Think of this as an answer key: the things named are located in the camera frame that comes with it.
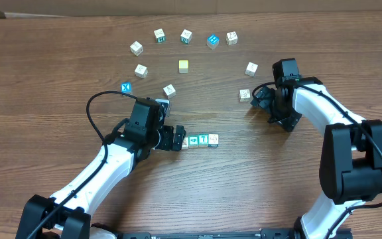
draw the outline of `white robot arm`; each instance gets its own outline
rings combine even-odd
[[[264,87],[257,94],[259,87],[253,91],[251,104],[271,115],[269,123],[277,122],[287,131],[292,131],[303,115],[324,136],[320,164],[323,191],[294,227],[305,239],[333,238],[348,217],[349,208],[382,193],[382,160],[354,127],[355,123],[361,124],[378,144],[382,142],[382,122],[366,121],[335,100],[317,78],[303,78],[293,58],[273,64],[273,75],[275,82],[260,85]],[[268,84],[275,84],[277,89],[268,88]],[[363,163],[353,163],[351,151],[356,149],[367,152],[359,160]]]
[[[358,123],[365,120],[363,117],[354,114],[345,108],[341,103],[334,99],[326,90],[324,85],[309,84],[306,85],[316,91],[322,91],[345,111],[349,116],[355,119]],[[292,107],[294,110],[308,118],[313,123],[315,128],[324,135],[325,127],[327,125],[333,125],[335,123],[343,123],[345,125],[351,125],[352,122],[343,117],[343,115],[324,97],[314,92],[310,92],[303,88],[297,88],[292,96]],[[321,192],[320,196],[316,200],[312,208],[302,216],[301,224],[304,235],[307,239],[324,239],[328,230],[333,226],[335,221],[351,206],[363,205],[365,202],[362,200],[351,200],[344,204],[335,204],[332,199],[329,199],[324,192]],[[347,215],[335,229],[333,229],[330,237],[336,236],[338,227],[348,217]]]
[[[97,169],[103,158],[104,147],[101,146],[97,157],[72,182],[60,191],[52,194],[50,198],[55,199],[54,202],[56,204],[61,203],[73,189],[77,188]],[[72,210],[80,207],[84,210],[84,213],[92,216],[110,190],[132,171],[133,159],[134,154],[128,152],[126,148],[114,143],[108,145],[108,156],[105,165],[99,170],[98,174],[64,206]],[[56,228],[62,230],[62,226],[60,225],[56,225]]]

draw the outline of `blue block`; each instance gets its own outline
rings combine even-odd
[[[217,37],[215,34],[213,34],[212,36],[210,36],[208,38],[208,40],[210,41],[210,43],[216,44],[219,41],[219,37]]]
[[[127,94],[132,94],[132,84],[129,82],[122,83],[121,84],[121,92],[127,93]]]

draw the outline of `row of blocks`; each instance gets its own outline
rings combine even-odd
[[[185,137],[182,142],[182,149],[193,149],[197,147],[218,147],[219,135],[203,134]]]
[[[164,35],[163,29],[158,29],[154,31],[154,34],[156,36],[157,43],[164,42],[166,40],[166,36]],[[192,32],[184,29],[182,34],[180,35],[180,41],[182,41],[185,44],[190,44],[190,41],[192,39]],[[231,32],[226,34],[226,43],[228,45],[237,44],[238,42],[238,36],[236,32]],[[213,34],[207,39],[207,45],[213,50],[219,45],[219,38]],[[131,45],[131,52],[135,54],[136,56],[139,56],[141,53],[143,53],[144,48],[143,45],[141,45],[139,42],[135,41]]]
[[[179,73],[188,73],[188,69],[189,69],[188,60],[180,60]],[[257,70],[257,65],[252,62],[249,62],[247,68],[245,69],[245,74],[254,77],[256,70]],[[138,66],[135,69],[135,75],[141,78],[147,77],[148,73],[149,71],[147,67],[141,64],[138,64]]]
[[[126,94],[133,94],[132,93],[132,84],[130,82],[125,82],[120,85],[121,92]],[[173,88],[173,85],[170,84],[163,88],[164,94],[168,99],[171,99],[173,96],[176,95],[176,90]]]

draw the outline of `wooden table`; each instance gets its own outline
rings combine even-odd
[[[162,44],[153,34],[159,28]],[[193,32],[189,46],[180,42],[183,29]],[[231,31],[239,40],[228,46]],[[215,50],[206,46],[211,34],[220,37]],[[129,50],[135,40],[144,46],[138,57]],[[101,143],[86,102],[122,82],[151,98],[173,84],[166,124],[218,133],[220,146],[153,152],[93,222],[152,233],[292,226],[321,192],[322,136],[306,118],[287,133],[237,99],[240,89],[271,81],[272,64],[291,57],[350,110],[382,120],[382,12],[0,20],[0,238],[14,238],[31,196],[49,197],[96,156]],[[188,74],[178,73],[182,59],[190,61]],[[248,62],[259,65],[254,78],[244,75]],[[148,67],[145,79],[134,75],[137,64]],[[132,106],[104,96],[91,112],[108,133]],[[357,211],[346,226],[355,238],[382,238],[382,208]]]

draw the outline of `wooden block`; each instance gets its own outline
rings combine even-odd
[[[173,85],[171,85],[171,84],[164,87],[163,90],[164,90],[164,94],[166,94],[166,97],[168,99],[170,99],[176,95],[176,90],[175,90],[175,88],[173,88]]]
[[[188,73],[188,60],[179,61],[179,73]]]
[[[120,87],[121,87],[120,91],[122,93],[132,94],[132,84],[131,83],[129,83],[129,82],[122,83],[120,85]]]
[[[155,30],[154,35],[156,36],[157,43],[161,43],[161,42],[164,42],[166,40],[163,29]]]
[[[207,39],[207,46],[214,50],[219,45],[219,37],[215,34]]]
[[[143,45],[139,44],[139,42],[136,41],[131,45],[131,52],[135,54],[135,56],[139,56],[143,51]]]
[[[228,45],[237,44],[237,42],[238,42],[237,33],[235,33],[235,32],[226,33],[226,43]]]
[[[138,66],[135,69],[135,75],[141,78],[145,78],[149,71],[147,70],[147,67],[138,64]]]
[[[250,101],[250,90],[239,90],[239,101],[240,102],[249,102]]]
[[[208,146],[209,146],[209,135],[199,135],[198,147],[208,147]]]
[[[198,136],[190,136],[188,146],[190,149],[197,148],[198,147]]]
[[[180,35],[180,41],[182,41],[185,44],[190,44],[191,39],[192,39],[192,33],[184,29],[184,31]]]
[[[190,141],[189,140],[190,139],[188,137],[184,138],[184,141],[182,142],[182,149],[189,149],[190,148],[190,146],[189,146]]]
[[[249,76],[254,76],[257,70],[257,65],[249,62],[247,69],[245,70],[245,74]]]
[[[219,135],[209,134],[209,147],[218,147],[219,145]]]

